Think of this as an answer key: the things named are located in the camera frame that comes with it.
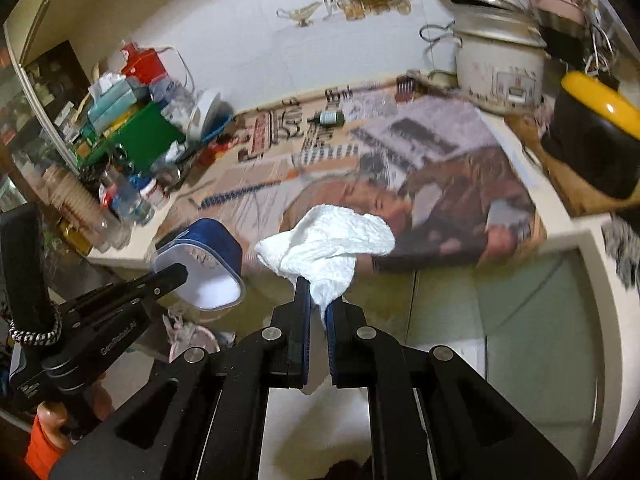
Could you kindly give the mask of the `left hand orange glove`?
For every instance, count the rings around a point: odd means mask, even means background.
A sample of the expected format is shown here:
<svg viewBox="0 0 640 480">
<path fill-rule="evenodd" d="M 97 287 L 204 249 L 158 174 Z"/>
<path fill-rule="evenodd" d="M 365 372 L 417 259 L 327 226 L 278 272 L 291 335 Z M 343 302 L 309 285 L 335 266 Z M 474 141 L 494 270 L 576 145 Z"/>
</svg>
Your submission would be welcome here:
<svg viewBox="0 0 640 480">
<path fill-rule="evenodd" d="M 93 414 L 103 422 L 114 412 L 113 400 L 103 387 L 103 373 L 89 390 L 89 405 Z M 24 461 L 38 479 L 47 480 L 55 463 L 69 450 L 72 440 L 62 428 L 70 421 L 70 414 L 61 402 L 42 402 L 32 424 L 29 445 Z"/>
</svg>

